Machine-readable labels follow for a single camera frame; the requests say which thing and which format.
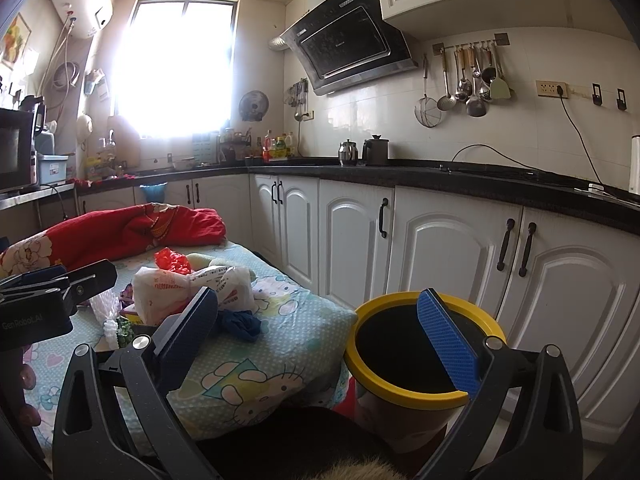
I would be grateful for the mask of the white paper cupcake liner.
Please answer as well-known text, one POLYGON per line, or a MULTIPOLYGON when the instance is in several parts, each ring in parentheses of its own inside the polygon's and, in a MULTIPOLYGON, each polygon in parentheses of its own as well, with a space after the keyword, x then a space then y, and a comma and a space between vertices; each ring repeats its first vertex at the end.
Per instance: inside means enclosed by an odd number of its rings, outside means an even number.
POLYGON ((96 322, 102 327, 107 348, 117 350, 119 348, 117 337, 117 320, 120 312, 119 298, 111 289, 107 289, 105 292, 100 292, 90 299, 90 307, 96 317, 96 322))

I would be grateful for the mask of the black range hood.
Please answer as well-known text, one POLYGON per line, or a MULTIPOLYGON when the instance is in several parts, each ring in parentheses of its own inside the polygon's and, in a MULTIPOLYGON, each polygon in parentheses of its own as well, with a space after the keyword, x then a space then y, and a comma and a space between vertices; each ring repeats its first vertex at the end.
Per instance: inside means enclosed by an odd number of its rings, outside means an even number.
POLYGON ((283 34, 317 96, 418 67, 380 0, 324 0, 283 34))

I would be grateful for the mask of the yellow rimmed black trash bin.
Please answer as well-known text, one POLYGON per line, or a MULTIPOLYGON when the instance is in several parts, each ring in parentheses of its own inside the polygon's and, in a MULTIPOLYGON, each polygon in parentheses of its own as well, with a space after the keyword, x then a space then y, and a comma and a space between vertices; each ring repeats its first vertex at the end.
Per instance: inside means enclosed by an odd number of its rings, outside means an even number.
POLYGON ((470 402, 449 378, 418 319, 417 292, 392 292, 356 309, 345 362, 355 422, 397 454, 423 448, 470 402))

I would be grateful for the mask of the red floral blanket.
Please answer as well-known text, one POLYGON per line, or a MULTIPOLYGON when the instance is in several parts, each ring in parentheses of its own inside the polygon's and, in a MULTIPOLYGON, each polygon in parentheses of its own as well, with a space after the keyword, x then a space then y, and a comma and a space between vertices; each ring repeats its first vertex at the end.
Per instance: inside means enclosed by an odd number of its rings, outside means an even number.
POLYGON ((224 220, 210 208, 149 203, 91 211, 11 245, 1 254, 1 276, 50 266, 70 271, 154 247, 220 245, 226 235, 224 220))

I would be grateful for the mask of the steel kettle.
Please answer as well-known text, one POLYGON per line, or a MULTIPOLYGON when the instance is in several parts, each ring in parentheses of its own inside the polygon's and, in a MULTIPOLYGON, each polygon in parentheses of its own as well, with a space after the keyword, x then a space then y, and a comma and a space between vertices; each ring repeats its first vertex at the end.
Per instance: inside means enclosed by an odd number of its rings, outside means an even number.
POLYGON ((357 143, 346 139, 338 147, 338 161, 341 166, 356 166, 358 162, 357 143))

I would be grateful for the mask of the green knitted cloth roll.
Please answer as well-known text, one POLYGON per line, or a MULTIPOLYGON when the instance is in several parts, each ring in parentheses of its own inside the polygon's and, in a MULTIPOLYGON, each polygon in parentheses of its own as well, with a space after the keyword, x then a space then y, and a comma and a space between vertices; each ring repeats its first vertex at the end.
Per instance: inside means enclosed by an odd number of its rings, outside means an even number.
POLYGON ((205 269, 208 266, 238 266, 239 268, 244 268, 244 264, 238 263, 234 260, 199 254, 198 252, 192 252, 192 254, 187 255, 186 258, 188 259, 193 272, 205 269))

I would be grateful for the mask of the white printed plastic bag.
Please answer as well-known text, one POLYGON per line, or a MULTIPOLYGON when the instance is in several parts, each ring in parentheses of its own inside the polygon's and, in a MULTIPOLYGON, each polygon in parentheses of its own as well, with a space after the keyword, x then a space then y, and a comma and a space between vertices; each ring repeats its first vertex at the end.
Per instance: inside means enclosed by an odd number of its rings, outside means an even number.
POLYGON ((180 313, 202 287, 215 293, 221 310, 258 310, 245 266, 208 266, 188 275, 142 266, 132 279, 134 310, 145 325, 159 326, 180 313))

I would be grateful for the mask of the condiment bottles group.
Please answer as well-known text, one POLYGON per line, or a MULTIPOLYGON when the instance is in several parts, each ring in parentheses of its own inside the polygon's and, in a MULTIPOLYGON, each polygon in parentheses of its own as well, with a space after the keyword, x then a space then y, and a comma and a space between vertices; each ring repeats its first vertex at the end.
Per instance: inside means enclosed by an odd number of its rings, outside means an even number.
POLYGON ((294 156, 293 137, 291 133, 276 136, 268 130, 262 140, 262 160, 264 162, 277 162, 294 156))

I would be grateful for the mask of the hello kitty bed sheet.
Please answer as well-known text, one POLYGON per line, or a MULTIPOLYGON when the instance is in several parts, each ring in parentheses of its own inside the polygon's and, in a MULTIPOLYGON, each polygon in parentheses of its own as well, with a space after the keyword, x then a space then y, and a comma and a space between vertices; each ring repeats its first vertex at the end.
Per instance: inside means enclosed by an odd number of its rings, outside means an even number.
MULTIPOLYGON (((256 316, 262 333, 255 342, 229 334, 207 337, 182 386, 167 400, 194 440, 261 422, 288 396, 332 408, 344 399, 348 373, 343 363, 347 338, 357 315, 297 284, 241 245, 174 247, 234 260, 250 269, 256 316)), ((38 443, 51 456, 58 399, 66 368, 78 344, 96 348, 103 336, 90 307, 72 317, 64 336, 32 344, 25 361, 34 369, 35 389, 26 401, 40 415, 38 443)))

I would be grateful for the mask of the green patterned wrapper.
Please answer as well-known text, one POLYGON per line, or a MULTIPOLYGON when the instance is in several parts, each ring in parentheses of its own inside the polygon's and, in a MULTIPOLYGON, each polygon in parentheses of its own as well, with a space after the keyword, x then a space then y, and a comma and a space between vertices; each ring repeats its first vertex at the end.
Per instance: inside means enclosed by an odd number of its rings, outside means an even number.
POLYGON ((116 323, 116 339, 118 348, 126 348, 128 344, 131 344, 134 340, 134 329, 132 328, 132 323, 124 316, 116 318, 116 323))

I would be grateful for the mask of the wall power socket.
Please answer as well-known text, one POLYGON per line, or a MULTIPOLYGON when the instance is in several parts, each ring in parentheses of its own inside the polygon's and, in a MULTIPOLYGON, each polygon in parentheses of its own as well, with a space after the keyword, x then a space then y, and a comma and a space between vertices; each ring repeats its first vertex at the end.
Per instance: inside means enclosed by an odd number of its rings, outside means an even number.
POLYGON ((568 98, 568 88, 565 82, 552 80, 536 80, 535 84, 537 96, 542 96, 543 98, 558 99, 568 98))

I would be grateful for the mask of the electric kettle black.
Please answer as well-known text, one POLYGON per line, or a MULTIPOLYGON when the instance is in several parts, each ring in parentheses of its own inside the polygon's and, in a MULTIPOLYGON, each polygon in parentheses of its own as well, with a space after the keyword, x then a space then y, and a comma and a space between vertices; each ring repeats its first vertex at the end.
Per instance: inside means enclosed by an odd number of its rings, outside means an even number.
POLYGON ((34 136, 39 136, 46 124, 47 107, 44 97, 29 94, 22 99, 18 109, 34 115, 34 136))

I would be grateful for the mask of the small wall fan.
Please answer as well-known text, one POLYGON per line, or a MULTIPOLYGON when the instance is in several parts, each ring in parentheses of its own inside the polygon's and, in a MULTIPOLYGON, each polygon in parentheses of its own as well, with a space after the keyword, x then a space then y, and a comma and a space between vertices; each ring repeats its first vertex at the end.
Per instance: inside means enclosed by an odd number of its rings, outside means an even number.
POLYGON ((269 110, 269 99, 264 92, 246 92, 239 102, 239 114, 243 122, 261 122, 269 110))

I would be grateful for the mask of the red plastic bag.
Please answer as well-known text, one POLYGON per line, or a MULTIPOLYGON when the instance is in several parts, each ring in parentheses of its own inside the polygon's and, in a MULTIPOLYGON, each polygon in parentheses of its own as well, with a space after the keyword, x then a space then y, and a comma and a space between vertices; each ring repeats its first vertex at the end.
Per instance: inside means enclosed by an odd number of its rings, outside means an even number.
POLYGON ((189 275, 193 272, 187 256, 165 247, 154 254, 154 262, 160 270, 189 275))

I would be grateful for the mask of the dark blue cloth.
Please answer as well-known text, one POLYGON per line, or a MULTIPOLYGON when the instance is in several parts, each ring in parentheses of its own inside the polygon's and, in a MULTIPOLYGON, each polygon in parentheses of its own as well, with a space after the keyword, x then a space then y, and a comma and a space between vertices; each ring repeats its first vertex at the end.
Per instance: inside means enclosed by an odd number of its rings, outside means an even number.
POLYGON ((251 310, 218 312, 211 335, 229 334, 245 341, 255 342, 262 333, 262 321, 251 310))

